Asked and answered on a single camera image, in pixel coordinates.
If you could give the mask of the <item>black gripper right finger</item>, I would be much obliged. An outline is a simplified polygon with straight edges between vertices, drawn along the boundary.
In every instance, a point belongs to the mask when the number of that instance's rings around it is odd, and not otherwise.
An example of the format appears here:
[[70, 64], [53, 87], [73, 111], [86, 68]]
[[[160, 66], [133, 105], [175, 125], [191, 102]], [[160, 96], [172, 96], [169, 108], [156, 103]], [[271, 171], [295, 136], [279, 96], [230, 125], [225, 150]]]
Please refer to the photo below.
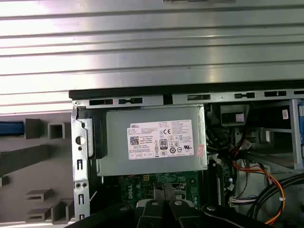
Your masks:
[[220, 205], [207, 204], [200, 209], [189, 200], [177, 198], [168, 184], [169, 206], [180, 228], [260, 228], [261, 222]]

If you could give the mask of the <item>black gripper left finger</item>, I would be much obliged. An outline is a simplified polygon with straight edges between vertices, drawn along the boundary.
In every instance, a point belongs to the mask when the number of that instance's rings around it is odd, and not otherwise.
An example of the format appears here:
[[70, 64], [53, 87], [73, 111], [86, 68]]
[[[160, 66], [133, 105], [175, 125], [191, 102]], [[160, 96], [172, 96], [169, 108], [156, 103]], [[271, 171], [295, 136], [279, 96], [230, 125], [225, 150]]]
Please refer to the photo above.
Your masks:
[[82, 218], [69, 225], [70, 228], [161, 228], [164, 215], [168, 184], [161, 186], [164, 198], [155, 195], [154, 199], [145, 199], [132, 208], [127, 203], [118, 203]]

